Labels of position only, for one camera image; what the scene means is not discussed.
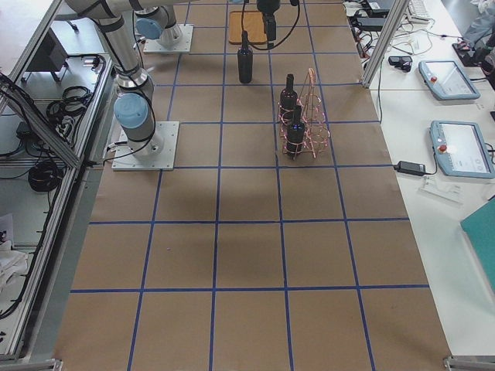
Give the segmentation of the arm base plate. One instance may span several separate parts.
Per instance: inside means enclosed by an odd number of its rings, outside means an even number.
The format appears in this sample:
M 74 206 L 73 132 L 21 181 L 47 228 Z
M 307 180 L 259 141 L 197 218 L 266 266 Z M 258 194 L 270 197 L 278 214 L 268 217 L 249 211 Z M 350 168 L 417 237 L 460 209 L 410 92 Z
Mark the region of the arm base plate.
M 147 39 L 144 53 L 189 53 L 193 38 L 193 24 L 175 24 L 165 29 L 158 39 Z
M 178 121 L 158 121 L 152 140 L 142 150 L 136 143 L 119 145 L 111 168 L 115 171 L 173 170 L 179 136 Z

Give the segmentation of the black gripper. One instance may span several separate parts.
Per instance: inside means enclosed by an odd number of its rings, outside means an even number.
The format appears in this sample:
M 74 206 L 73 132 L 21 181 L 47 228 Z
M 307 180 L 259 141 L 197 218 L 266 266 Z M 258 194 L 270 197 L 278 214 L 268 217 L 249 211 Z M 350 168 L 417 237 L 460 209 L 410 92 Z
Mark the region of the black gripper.
M 268 42 L 274 42 L 276 36 L 275 13 L 280 8 L 279 0 L 257 0 L 257 10 L 262 14 L 264 31 Z

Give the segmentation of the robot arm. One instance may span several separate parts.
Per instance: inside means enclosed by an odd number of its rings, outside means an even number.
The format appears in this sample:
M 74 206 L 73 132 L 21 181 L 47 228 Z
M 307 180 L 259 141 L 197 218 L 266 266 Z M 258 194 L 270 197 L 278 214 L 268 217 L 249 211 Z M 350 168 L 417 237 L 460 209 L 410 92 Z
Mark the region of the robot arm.
M 114 170 L 155 170 L 173 168 L 176 122 L 156 121 L 152 109 L 154 84 L 138 58 L 125 29 L 125 12 L 137 16 L 138 31 L 161 46 L 181 40 L 173 6 L 177 1 L 68 1 L 79 17 L 94 24 L 102 45 L 116 71 L 117 99 L 114 119 L 127 138 L 127 152 L 112 158 Z
M 172 5 L 146 8 L 134 11 L 134 14 L 135 27 L 146 39 L 155 40 L 159 45 L 171 48 L 183 37 Z

